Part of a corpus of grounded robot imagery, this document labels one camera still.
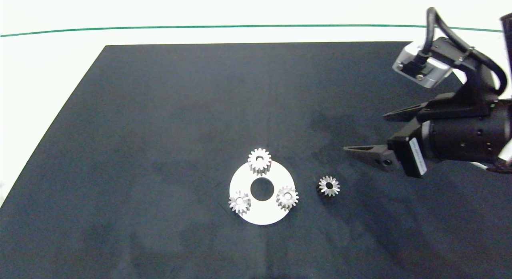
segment white disc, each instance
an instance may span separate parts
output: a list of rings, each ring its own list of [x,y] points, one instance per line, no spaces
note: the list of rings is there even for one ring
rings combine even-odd
[[[255,179],[267,178],[274,185],[274,193],[265,201],[257,200],[251,194],[251,185]],[[235,192],[249,194],[251,207],[246,214],[240,215],[245,221],[256,225],[268,225],[275,223],[287,215],[289,210],[278,206],[277,194],[283,187],[295,189],[295,183],[288,170],[276,161],[272,161],[272,168],[267,174],[254,174],[249,168],[249,163],[245,163],[233,175],[229,185],[229,196],[236,197]]]

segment black mat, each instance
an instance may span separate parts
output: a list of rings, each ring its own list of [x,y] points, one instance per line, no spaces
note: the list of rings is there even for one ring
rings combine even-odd
[[[382,114],[459,86],[395,74],[404,45],[105,47],[0,209],[0,277],[510,277],[511,177],[443,162],[412,179],[342,151],[384,144],[402,123]],[[227,204],[258,147],[300,195],[269,226]],[[342,183],[332,200],[324,175]]]

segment plate center hole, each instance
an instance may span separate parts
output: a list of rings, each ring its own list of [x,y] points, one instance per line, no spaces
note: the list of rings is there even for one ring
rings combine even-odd
[[[267,178],[259,177],[252,181],[251,194],[256,200],[266,201],[274,194],[274,184]]]

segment green line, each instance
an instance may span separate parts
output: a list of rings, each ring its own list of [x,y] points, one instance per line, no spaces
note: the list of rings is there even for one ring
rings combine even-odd
[[[425,25],[384,25],[384,24],[305,24],[305,25],[204,25],[204,26],[141,26],[141,27],[100,27],[100,28],[78,28],[50,31],[38,31],[28,33],[6,34],[0,37],[12,37],[22,35],[35,35],[45,33],[73,32],[73,31],[96,31],[96,30],[124,30],[124,29],[200,29],[200,28],[272,28],[272,27],[403,27],[403,28],[425,28]],[[451,27],[455,30],[483,31],[502,33],[501,30]]]

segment spur gear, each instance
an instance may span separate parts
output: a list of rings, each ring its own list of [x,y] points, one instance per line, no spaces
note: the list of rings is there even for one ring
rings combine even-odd
[[[243,215],[249,211],[251,207],[251,198],[249,194],[241,191],[235,192],[234,197],[229,197],[229,208],[232,208],[236,214]]]
[[[270,170],[272,159],[265,149],[259,148],[251,151],[247,162],[249,162],[249,168],[253,173],[263,175]]]
[[[277,200],[278,206],[282,209],[289,210],[291,207],[295,206],[298,203],[298,193],[295,189],[292,189],[288,186],[281,188],[278,191]]]
[[[326,196],[334,196],[340,191],[340,184],[335,178],[331,176],[325,176],[318,182],[318,189]]]

